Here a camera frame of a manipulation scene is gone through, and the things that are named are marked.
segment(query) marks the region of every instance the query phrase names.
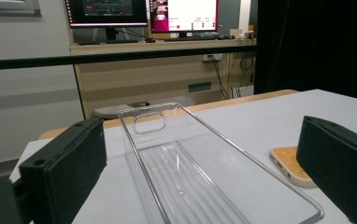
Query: power outlet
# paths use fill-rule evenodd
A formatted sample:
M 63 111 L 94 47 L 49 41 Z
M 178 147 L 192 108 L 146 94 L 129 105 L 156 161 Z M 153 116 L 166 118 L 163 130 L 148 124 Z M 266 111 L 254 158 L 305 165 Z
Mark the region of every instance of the power outlet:
M 211 56 L 214 56 L 214 59 L 216 61 L 222 60 L 222 53 L 220 53 L 220 54 L 204 54 L 204 55 L 202 55 L 202 61 L 203 62 L 213 61 L 213 57 L 211 57 Z

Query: keyboard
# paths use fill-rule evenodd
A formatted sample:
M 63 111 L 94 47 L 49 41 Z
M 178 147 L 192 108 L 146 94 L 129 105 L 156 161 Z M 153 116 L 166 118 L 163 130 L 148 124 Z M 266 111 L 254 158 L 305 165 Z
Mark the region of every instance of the keyboard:
M 187 36 L 187 37 L 172 37 L 165 38 L 164 42 L 174 42 L 174 41 L 197 41 L 197 40 L 215 40 L 217 37 L 213 36 Z
M 88 41 L 88 40 L 79 40 L 77 44 L 79 45 L 103 45 L 103 44 L 126 44 L 126 43 L 138 43 L 138 40 L 104 40 L 104 41 Z

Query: gray wall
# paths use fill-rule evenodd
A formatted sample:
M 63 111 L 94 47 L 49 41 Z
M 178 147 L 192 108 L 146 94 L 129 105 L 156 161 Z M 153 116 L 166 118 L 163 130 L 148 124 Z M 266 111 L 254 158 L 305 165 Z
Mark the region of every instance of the gray wall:
M 0 17 L 0 60 L 69 55 L 63 1 L 40 0 L 42 17 Z M 0 70 L 0 161 L 82 119 L 71 65 Z
M 241 0 L 219 0 L 219 35 L 229 36 L 229 29 L 239 27 Z

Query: white table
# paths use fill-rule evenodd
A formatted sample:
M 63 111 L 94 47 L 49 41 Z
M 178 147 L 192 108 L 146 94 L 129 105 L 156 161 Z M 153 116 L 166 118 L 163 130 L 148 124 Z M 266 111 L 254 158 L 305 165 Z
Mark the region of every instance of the white table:
M 228 105 L 194 114 L 281 176 L 284 175 L 269 159 L 268 152 L 273 147 L 296 146 L 304 116 L 327 119 L 357 133 L 357 99 L 320 90 Z M 146 223 L 123 156 L 121 127 L 108 128 L 105 133 L 107 167 L 74 223 Z M 18 164 L 49 141 L 30 142 Z M 15 168 L 10 179 L 15 181 L 19 177 Z M 322 206 L 324 218 L 320 223 L 349 223 L 320 189 L 299 189 Z

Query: monitor screen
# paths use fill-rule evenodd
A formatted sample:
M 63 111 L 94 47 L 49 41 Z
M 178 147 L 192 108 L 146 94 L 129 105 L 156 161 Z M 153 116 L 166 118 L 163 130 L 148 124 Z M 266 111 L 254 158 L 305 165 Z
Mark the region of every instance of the monitor screen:
M 218 0 L 150 0 L 150 28 L 154 34 L 216 32 Z
M 145 0 L 64 0 L 70 28 L 146 27 Z

